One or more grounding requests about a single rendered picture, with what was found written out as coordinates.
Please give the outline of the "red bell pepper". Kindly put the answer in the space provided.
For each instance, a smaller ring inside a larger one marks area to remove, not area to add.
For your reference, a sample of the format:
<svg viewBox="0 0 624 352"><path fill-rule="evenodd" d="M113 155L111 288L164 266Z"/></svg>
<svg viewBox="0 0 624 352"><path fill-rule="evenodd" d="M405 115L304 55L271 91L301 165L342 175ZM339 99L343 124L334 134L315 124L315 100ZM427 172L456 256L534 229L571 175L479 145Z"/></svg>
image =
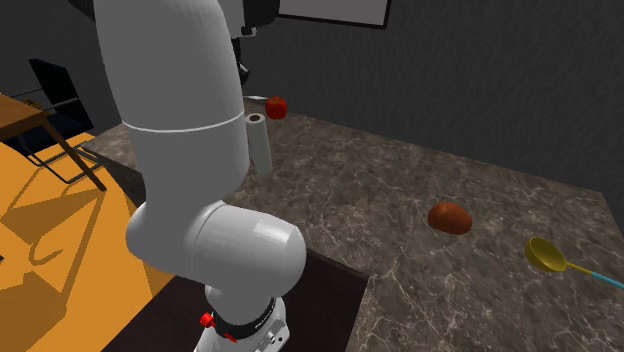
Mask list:
<svg viewBox="0 0 624 352"><path fill-rule="evenodd" d="M265 112L272 120L284 119L288 113L285 100L279 96L273 96L265 101Z"/></svg>

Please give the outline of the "wooden table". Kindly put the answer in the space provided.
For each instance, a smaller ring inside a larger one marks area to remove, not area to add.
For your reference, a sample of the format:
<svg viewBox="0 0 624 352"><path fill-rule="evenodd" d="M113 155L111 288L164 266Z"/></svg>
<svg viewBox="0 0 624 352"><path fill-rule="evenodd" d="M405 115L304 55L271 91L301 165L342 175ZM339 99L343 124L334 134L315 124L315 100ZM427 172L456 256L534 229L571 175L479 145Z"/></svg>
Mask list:
<svg viewBox="0 0 624 352"><path fill-rule="evenodd" d="M22 137L23 133L36 127L43 127L46 132L62 147L64 152L76 163L82 173L73 179L65 180L53 169L51 169L46 162L40 161L42 166L66 184L71 184L77 179L87 176L100 191L106 190L105 185L94 174L93 168L89 168L80 158L77 151L67 143L65 138L49 122L43 110L20 102L11 96L0 94L0 141L16 135Z"/></svg>

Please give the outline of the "black chair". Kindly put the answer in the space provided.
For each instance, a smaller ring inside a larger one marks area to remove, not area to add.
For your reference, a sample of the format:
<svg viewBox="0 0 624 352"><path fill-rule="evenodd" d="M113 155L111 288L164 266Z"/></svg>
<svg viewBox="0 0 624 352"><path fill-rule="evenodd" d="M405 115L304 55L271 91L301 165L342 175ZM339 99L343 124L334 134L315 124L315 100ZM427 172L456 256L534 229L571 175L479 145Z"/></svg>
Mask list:
<svg viewBox="0 0 624 352"><path fill-rule="evenodd" d="M57 132L64 139L68 139L92 129L93 124L79 100L67 69L37 58L31 58L29 64L40 84L39 90L45 93L51 103L51 106L44 108L43 111L48 113L53 110L53 113L47 115L46 118ZM57 143L44 127L35 127L6 139L3 143L19 152L36 167L45 167L65 184L71 184L86 175L85 172L81 172L67 180L49 166L50 163L65 156L66 151L62 151L47 160L41 160L36 155L37 152Z"/></svg>

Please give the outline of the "black framed wall picture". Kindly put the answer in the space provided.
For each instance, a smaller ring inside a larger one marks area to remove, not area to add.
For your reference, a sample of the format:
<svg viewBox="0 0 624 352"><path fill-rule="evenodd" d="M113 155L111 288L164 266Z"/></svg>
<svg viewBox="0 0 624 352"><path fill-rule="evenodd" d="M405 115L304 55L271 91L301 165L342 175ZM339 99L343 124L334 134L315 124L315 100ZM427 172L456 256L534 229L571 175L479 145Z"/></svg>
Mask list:
<svg viewBox="0 0 624 352"><path fill-rule="evenodd" d="M392 0L280 0L279 16L385 29Z"/></svg>

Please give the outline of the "white paper towel roll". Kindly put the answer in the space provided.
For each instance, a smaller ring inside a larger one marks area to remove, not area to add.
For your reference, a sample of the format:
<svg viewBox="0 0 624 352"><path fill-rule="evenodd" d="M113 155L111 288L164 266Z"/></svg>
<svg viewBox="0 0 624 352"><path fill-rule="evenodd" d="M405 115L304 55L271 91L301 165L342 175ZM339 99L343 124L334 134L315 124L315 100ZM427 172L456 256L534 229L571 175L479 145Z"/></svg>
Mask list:
<svg viewBox="0 0 624 352"><path fill-rule="evenodd" d="M259 175L266 175L272 171L272 159L268 138L266 117L261 113L252 113L245 118L249 156Z"/></svg>

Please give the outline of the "brown potato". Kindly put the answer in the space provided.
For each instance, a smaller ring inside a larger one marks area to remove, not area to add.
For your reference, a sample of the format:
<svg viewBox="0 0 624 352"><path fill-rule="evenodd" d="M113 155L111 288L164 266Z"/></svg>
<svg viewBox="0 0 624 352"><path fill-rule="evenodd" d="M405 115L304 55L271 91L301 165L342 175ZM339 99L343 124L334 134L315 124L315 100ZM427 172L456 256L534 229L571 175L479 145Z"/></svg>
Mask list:
<svg viewBox="0 0 624 352"><path fill-rule="evenodd" d="M463 235L472 228L471 215L452 202L435 204L428 212L428 224L439 231L453 235Z"/></svg>

